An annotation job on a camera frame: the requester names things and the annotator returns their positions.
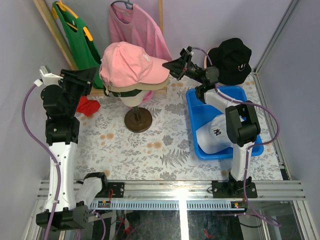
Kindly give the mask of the cream foam mannequin head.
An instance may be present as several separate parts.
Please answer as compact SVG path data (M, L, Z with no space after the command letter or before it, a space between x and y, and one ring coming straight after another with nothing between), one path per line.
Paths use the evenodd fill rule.
M144 101L147 93L147 90L141 90L134 96L121 96L119 99L128 107L137 107Z

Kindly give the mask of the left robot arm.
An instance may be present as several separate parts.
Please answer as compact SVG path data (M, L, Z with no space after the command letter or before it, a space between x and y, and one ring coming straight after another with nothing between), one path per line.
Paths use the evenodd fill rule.
M93 86L98 68L62 69L59 75L41 66L45 88L40 97L47 119L45 148L51 163L49 191L44 212L36 215L36 224L48 231L84 229L89 207L95 197L105 197L110 190L103 172L89 173L74 191L74 162L78 146L80 122L75 114L81 97Z

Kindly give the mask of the black hat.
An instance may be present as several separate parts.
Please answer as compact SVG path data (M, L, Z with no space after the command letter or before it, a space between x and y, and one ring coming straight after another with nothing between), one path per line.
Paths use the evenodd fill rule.
M218 81L226 86L241 85L251 73L252 50L240 38L230 38L208 51L207 67L219 70Z

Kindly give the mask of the dark green cap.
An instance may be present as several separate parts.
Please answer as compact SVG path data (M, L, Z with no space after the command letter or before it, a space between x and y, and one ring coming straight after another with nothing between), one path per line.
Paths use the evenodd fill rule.
M125 91L125 92L116 92L116 91L109 91L114 97L118 98L128 98L128 97L135 97L139 93L142 92L142 90L135 89L131 91Z

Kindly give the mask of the pink baseball cap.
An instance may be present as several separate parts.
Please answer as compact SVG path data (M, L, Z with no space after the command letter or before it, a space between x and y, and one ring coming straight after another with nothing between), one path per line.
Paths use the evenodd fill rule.
M140 47L127 42L110 44L103 53L99 76L106 85L116 88L137 84L157 85L169 76L163 67L167 61L150 56Z

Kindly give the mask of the dark mannequin base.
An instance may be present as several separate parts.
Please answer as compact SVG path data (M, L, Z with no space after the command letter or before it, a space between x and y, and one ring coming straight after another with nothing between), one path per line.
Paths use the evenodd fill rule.
M124 116L126 128L133 133L147 131L152 125L152 115L149 110L135 106Z

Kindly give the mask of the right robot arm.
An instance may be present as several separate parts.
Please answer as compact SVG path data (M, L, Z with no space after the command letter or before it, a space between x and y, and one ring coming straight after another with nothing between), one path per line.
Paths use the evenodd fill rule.
M163 67L176 79L187 76L200 83L195 88L196 98L205 105L221 112L220 119L198 129L198 144L204 144L203 151L213 150L213 143L222 144L222 137L232 144L232 167L226 181L213 180L211 193L214 198L242 198L243 201L258 197L255 183L249 173L252 149L261 132L254 104L239 101L224 94L218 88L219 69L215 66L202 68L192 62L193 48L183 48L180 57L163 63Z

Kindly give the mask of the blue plastic bin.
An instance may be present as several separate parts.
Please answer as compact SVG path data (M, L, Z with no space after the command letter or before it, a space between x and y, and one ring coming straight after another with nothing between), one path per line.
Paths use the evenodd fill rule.
M222 93L228 95L230 98L234 98L239 101L247 101L247 96L245 91L239 86L220 86L218 87ZM214 108L211 105L204 104L196 97L195 88L189 89L186 92L186 101L190 117L190 125L192 129L192 137L194 143L194 151L196 156L202 161L215 161L215 160L224 160L232 159L233 157L233 148L228 147L220 152L207 154L199 146L198 140L196 137L196 131L203 125L211 122L216 116L221 115L222 113ZM264 151L264 147L256 146L252 149L251 156L256 157L260 156Z

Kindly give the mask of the khaki hat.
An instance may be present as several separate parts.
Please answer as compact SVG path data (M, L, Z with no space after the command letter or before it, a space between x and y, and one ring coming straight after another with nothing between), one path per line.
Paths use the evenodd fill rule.
M149 83L137 83L127 87L115 87L111 84L104 84L104 89L107 92L130 92L133 90L143 90L143 91L158 91L165 88L168 85L169 79L167 78L165 81L157 84L149 84Z

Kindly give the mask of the white cap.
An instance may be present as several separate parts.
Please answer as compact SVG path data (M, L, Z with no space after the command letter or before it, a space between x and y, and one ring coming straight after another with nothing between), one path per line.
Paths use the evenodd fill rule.
M197 129L196 139L201 150L209 155L232 147L227 134L226 116L217 115L212 121Z

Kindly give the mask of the pink t-shirt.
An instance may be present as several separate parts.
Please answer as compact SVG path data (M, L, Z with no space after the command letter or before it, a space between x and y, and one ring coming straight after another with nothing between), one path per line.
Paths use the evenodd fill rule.
M172 60L159 26L137 4L134 4L132 9L111 5L109 7L108 28L110 45L126 42L142 47L151 57L162 59L166 62ZM152 98L152 96L153 90L148 90L143 102Z

